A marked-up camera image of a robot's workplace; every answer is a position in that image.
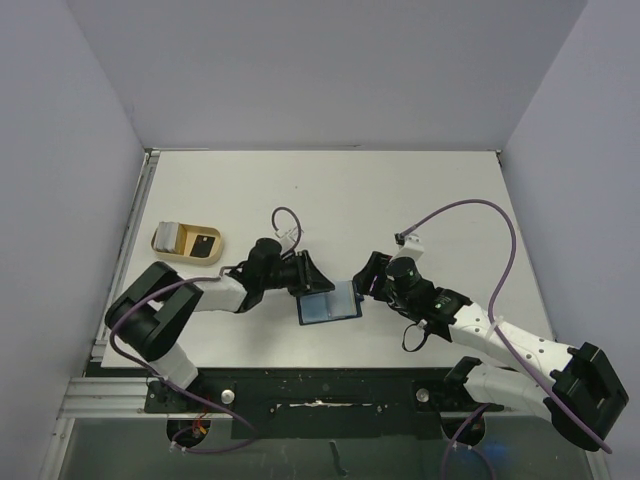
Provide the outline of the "blue leather card holder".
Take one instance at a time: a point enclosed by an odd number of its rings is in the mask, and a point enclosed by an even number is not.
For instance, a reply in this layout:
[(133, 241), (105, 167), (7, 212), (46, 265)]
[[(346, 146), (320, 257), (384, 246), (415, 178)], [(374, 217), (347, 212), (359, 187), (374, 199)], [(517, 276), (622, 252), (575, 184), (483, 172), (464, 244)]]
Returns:
[(297, 299), (299, 324), (309, 326), (360, 318), (363, 301), (351, 280), (337, 282), (332, 291)]

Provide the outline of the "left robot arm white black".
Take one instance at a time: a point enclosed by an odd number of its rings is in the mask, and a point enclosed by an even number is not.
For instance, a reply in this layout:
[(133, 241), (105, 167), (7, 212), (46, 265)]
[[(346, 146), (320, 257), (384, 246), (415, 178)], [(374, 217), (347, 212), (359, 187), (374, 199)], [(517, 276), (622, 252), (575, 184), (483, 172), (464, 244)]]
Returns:
[(301, 298), (331, 292), (335, 285), (306, 250), (283, 253), (281, 244), (269, 238), (258, 239), (246, 260), (222, 268), (215, 277), (184, 279), (167, 263), (156, 261), (107, 310), (109, 344), (169, 385), (168, 399), (190, 411), (204, 395), (196, 380), (198, 368), (178, 343), (192, 314), (246, 313), (267, 291), (281, 289)]

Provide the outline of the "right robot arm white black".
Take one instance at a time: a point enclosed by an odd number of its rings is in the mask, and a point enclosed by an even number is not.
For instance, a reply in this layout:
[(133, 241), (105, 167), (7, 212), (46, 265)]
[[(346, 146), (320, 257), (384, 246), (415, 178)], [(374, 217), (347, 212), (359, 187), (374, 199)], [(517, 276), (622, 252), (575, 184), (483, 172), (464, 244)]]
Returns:
[(489, 359), (466, 356), (449, 371), (445, 395), (452, 406), (476, 402), (527, 412), (583, 450), (607, 448), (629, 396), (597, 346), (576, 348), (491, 319), (470, 298), (423, 278), (410, 257), (374, 252), (353, 281), (358, 293), (386, 303), (426, 335)]

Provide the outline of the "black card in tray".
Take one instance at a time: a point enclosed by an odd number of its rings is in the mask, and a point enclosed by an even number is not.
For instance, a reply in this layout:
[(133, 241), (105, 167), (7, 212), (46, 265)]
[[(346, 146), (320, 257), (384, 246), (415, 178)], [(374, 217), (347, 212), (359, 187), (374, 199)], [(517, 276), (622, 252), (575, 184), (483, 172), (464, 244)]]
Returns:
[(215, 238), (209, 235), (197, 235), (190, 251), (193, 258), (208, 258), (215, 245)]

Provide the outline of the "beige oval card tray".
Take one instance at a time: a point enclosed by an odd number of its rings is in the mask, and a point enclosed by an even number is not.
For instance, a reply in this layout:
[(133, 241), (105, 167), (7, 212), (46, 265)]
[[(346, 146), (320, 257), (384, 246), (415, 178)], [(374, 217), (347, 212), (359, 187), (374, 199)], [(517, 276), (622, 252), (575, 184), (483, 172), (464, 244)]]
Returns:
[(163, 261), (210, 266), (221, 258), (225, 243), (216, 228), (163, 221), (156, 227), (150, 246)]

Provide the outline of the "stack of white cards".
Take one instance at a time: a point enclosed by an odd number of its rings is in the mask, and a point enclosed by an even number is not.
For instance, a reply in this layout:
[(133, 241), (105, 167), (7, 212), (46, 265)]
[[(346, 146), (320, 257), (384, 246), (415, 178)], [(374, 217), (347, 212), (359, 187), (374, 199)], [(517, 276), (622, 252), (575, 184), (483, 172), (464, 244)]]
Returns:
[(156, 228), (153, 249), (156, 252), (176, 254), (181, 245), (182, 226), (179, 222), (160, 222)]

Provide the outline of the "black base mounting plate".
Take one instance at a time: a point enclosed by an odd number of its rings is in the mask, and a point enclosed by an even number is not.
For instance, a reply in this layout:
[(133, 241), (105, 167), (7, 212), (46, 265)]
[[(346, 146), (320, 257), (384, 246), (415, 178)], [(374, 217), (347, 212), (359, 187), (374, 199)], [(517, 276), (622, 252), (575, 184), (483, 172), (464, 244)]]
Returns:
[(190, 392), (220, 403), (249, 421), (232, 423), (235, 439), (256, 430), (262, 439), (442, 437), (445, 420), (478, 404), (446, 383), (446, 368), (203, 369)]

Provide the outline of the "aluminium left side rail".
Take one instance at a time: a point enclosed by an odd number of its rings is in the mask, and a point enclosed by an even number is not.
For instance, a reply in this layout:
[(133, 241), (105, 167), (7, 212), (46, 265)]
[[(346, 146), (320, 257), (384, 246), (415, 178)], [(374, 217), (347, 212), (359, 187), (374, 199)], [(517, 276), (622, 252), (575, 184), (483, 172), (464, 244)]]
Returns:
[(146, 206), (150, 188), (153, 182), (155, 171), (161, 151), (159, 149), (146, 149), (144, 160), (137, 180), (134, 197), (127, 217), (119, 253), (116, 260), (115, 270), (107, 292), (106, 304), (101, 315), (99, 327), (94, 339), (90, 354), (90, 362), (99, 362), (104, 356), (107, 345), (108, 331), (104, 324), (104, 315), (112, 305), (124, 283), (124, 278), (128, 269), (129, 261), (135, 245), (135, 240), (139, 230), (142, 215)]

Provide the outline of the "aluminium rail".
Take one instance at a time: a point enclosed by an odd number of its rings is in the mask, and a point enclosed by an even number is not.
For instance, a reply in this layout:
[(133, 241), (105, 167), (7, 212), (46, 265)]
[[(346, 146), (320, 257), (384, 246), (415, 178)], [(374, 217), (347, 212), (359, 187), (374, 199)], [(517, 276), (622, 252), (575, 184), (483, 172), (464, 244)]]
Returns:
[(79, 378), (70, 382), (60, 415), (63, 418), (167, 419), (229, 418), (236, 413), (255, 421), (270, 418), (282, 409), (336, 413), (364, 409), (382, 414), (388, 409), (411, 413), (462, 414), (478, 403), (466, 391), (450, 393), (441, 382), (388, 378), (328, 378), (319, 371), (291, 378), (209, 378), (198, 394), (200, 400), (143, 378)]
[(124, 283), (124, 278), (128, 269), (129, 261), (135, 245), (135, 240), (139, 230), (142, 215), (146, 206), (150, 188), (153, 182), (155, 171), (161, 151), (159, 149), (146, 149), (144, 160), (137, 180), (134, 197), (127, 217), (119, 253), (116, 260), (115, 270), (107, 292), (106, 304), (101, 315), (99, 327), (94, 339), (90, 354), (90, 362), (99, 362), (104, 356), (107, 345), (108, 331), (104, 324), (104, 315), (112, 305)]

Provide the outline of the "aluminium front rail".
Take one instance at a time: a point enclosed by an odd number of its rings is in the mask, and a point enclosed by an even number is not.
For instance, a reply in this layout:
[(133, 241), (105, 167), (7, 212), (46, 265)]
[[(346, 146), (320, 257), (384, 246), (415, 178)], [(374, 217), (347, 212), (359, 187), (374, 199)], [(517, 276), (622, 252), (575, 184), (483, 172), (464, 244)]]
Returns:
[(167, 419), (229, 418), (236, 413), (255, 421), (270, 418), (282, 409), (336, 413), (364, 409), (382, 414), (388, 409), (411, 413), (462, 414), (478, 403), (466, 391), (450, 393), (441, 382), (388, 378), (328, 378), (319, 371), (291, 378), (209, 378), (198, 394), (200, 400), (143, 378), (79, 378), (70, 382), (60, 415), (63, 418)]

